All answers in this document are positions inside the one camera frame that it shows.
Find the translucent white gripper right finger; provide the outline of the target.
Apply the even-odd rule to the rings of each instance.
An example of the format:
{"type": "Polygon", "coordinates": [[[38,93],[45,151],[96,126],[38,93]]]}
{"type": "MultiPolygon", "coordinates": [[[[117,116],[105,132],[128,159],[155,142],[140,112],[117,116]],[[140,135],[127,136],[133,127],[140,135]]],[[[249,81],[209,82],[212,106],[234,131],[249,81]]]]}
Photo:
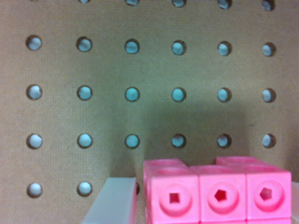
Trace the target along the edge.
{"type": "Polygon", "coordinates": [[[299,183],[292,182],[292,224],[299,224],[299,183]]]}

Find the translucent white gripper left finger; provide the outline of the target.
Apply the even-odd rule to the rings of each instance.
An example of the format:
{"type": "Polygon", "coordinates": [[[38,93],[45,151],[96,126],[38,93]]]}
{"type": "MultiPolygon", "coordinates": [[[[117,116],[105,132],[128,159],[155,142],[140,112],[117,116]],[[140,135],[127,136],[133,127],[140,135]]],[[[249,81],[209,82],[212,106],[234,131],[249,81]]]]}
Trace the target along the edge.
{"type": "Polygon", "coordinates": [[[136,178],[110,177],[81,224],[135,224],[136,178]]]}

